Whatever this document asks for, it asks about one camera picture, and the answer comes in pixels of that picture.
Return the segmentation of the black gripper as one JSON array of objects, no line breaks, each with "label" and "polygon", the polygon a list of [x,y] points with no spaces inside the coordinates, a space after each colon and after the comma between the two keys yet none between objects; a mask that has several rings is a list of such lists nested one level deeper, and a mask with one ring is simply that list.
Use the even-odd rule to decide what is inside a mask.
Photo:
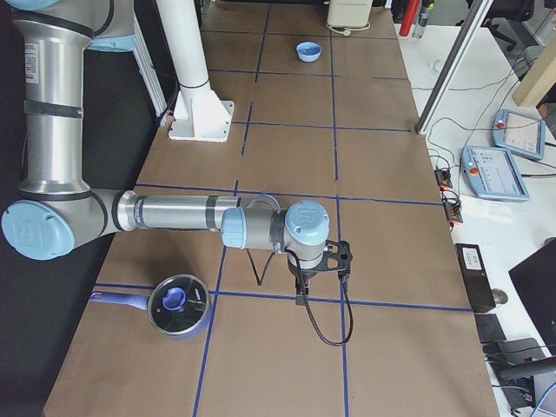
[{"label": "black gripper", "polygon": [[295,304],[297,306],[305,306],[308,300],[309,282],[312,277],[317,275],[317,271],[313,269],[297,268],[295,262],[289,262],[289,271],[295,278]]}]

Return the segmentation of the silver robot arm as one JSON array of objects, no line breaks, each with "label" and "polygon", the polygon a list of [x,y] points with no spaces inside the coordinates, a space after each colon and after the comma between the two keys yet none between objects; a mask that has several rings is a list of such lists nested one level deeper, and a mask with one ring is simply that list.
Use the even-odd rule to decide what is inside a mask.
[{"label": "silver robot arm", "polygon": [[[166,95],[172,95],[175,81],[169,78],[174,71],[170,62],[168,46],[162,35],[160,19],[154,1],[138,1],[136,14],[147,40],[154,65],[159,71]],[[329,75],[329,47],[325,44],[322,70],[313,64],[295,63],[294,35],[322,35],[325,30],[313,30],[319,26],[323,6],[266,5],[264,3],[216,2],[206,16],[201,17],[203,48],[208,53],[209,75],[218,94],[238,101],[238,116],[234,116],[235,133],[245,133],[251,102],[255,122],[300,125],[299,132],[315,133],[316,126],[332,126],[332,83]],[[23,38],[10,20],[9,7],[1,6],[1,208],[15,201],[19,182],[19,152],[23,143]],[[307,168],[309,154],[299,146],[284,148],[286,139],[294,146],[294,137],[276,139],[276,146],[283,145],[288,154],[296,151],[299,166],[286,166],[286,156],[255,158],[255,167],[245,170],[242,144],[231,152],[238,163],[230,162],[224,174],[224,162],[216,162],[213,156],[193,156],[187,143],[166,140],[170,156],[167,161],[160,152],[147,158],[153,141],[156,122],[150,116],[152,105],[147,103],[146,87],[141,79],[135,58],[131,53],[85,52],[84,56],[84,159],[83,177],[89,185],[101,189],[126,189],[140,183],[158,184],[169,178],[168,184],[178,185],[178,176],[162,175],[162,168],[179,168],[178,174],[186,175],[186,168],[193,169],[192,176],[182,175],[180,184],[209,188],[230,188],[236,177],[241,186],[255,189],[262,180],[263,168],[275,172],[271,180],[262,186],[270,191],[301,191],[316,194],[316,179],[331,180],[332,156],[324,155],[322,167],[313,174],[301,174],[294,179],[294,168]],[[197,143],[207,150],[208,143]],[[53,261],[32,261],[18,255],[1,237],[1,310],[14,315],[32,315],[35,310],[50,309],[46,315],[73,315],[85,303],[86,292],[97,277],[106,257],[111,237],[85,245],[62,258]]]}]

